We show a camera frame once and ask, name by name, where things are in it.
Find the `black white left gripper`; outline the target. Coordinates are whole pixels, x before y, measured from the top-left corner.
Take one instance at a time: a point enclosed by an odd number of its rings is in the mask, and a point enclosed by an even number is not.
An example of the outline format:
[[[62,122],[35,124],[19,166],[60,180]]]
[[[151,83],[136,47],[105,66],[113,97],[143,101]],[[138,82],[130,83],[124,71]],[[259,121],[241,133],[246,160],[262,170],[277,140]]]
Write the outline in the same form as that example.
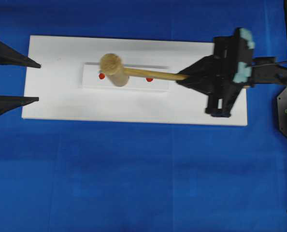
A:
[[[0,65],[41,68],[33,61],[0,41]],[[39,101],[39,97],[0,96],[0,116],[10,110]]]

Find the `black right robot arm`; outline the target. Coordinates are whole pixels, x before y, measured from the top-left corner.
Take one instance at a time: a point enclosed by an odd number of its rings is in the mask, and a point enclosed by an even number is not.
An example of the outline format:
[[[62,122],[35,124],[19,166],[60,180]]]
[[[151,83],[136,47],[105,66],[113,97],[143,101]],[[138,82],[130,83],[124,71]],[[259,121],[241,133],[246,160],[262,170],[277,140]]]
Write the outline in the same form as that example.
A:
[[[255,42],[251,31],[236,28],[231,36],[214,38],[214,51],[180,71],[187,75],[177,83],[207,95],[205,113],[212,117],[230,117],[241,90],[255,84],[287,87],[287,68],[275,57],[254,58]]]

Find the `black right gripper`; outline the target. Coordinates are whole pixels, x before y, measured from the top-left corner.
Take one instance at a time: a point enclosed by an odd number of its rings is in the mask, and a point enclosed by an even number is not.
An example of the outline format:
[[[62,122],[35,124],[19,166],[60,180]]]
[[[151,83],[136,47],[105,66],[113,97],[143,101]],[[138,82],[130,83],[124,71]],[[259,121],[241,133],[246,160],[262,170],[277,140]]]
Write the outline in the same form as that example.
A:
[[[188,77],[176,81],[183,87],[208,95],[205,112],[212,117],[230,117],[241,90],[250,83],[240,85],[232,81],[235,71],[234,47],[234,34],[215,37],[213,55],[205,56],[179,72],[195,75],[211,69],[212,77]]]

